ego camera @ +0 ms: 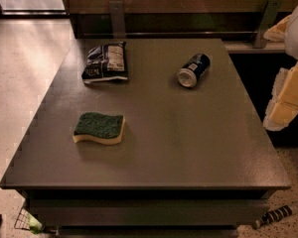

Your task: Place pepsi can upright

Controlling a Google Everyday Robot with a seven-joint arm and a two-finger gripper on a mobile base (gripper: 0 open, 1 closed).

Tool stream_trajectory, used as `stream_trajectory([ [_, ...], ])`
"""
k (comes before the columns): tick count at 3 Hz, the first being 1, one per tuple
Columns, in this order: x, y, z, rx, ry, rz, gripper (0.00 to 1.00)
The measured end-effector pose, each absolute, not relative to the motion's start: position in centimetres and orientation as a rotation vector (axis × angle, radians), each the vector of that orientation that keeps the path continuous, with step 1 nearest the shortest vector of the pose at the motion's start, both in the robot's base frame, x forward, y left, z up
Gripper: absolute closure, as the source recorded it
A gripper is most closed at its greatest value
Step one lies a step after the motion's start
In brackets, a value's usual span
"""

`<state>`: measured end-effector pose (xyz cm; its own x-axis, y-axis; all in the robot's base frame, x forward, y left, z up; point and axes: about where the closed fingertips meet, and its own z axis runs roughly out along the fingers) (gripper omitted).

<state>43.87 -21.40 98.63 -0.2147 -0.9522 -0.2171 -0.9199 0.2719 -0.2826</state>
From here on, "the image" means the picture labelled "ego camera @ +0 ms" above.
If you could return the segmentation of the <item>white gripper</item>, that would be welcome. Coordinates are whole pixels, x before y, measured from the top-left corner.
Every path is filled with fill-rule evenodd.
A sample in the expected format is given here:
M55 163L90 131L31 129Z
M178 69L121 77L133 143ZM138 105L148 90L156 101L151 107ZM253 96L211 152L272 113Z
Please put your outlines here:
M285 41L286 54L298 60L298 6L290 16L266 30L263 38L276 43ZM298 62L290 69L279 70L271 94L263 126L268 131L280 131L298 115Z

